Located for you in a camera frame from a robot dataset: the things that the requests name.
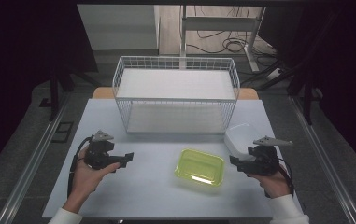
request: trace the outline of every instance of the wooden floor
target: wooden floor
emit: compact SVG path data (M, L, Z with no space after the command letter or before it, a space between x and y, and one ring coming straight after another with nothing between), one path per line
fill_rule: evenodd
M209 17L256 17L259 13L260 7L201 7L201 6L188 6L187 16L209 16ZM179 54L180 46L180 13L182 9L180 6L160 6L160 54L161 55L177 55ZM239 37L240 39L246 39L246 35L249 36L251 32L222 32L217 31L189 31L186 35L187 45L194 45L200 49L215 52L223 49L223 41L229 37ZM261 52L267 52L272 50L267 47L266 43L257 37L255 44L256 49ZM239 50L242 46L231 45L232 50ZM187 54L205 54L204 51L187 47ZM233 53L229 50L224 50L219 54L244 54L245 51L241 50L238 53Z

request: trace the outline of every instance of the translucent plastic lid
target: translucent plastic lid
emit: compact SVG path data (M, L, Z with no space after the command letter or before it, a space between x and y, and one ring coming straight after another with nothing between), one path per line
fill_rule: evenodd
M175 175L211 186L219 186L223 180L224 160L202 151L183 149Z

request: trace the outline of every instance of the human hand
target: human hand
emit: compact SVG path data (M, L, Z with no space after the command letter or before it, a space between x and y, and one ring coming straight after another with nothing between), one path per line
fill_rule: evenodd
M285 177L277 171L270 176L248 174L260 182L260 186L270 195L270 198L277 198L291 193Z
M83 160L87 149L88 147L85 147L78 154L72 191L63 207L63 209L69 212L78 213L80 207L87 200L88 196L96 190L103 177L120 167L120 164L116 162L101 170L90 168Z

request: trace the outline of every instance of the black fabric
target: black fabric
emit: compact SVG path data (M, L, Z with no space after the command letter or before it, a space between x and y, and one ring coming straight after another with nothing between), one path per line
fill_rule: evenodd
M356 3L338 17L313 66L320 106L356 152Z
M0 0L0 151L51 69L97 71L74 2Z

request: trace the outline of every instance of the person's left hand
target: person's left hand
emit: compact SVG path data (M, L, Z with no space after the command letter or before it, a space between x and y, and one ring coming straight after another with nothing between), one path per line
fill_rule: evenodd
M105 175L120 167L120 164L116 162L101 170L90 168L84 162L87 149L88 147L85 147L78 154L72 191L63 207L63 209L73 213L78 213L79 208L84 204L88 196L96 190Z

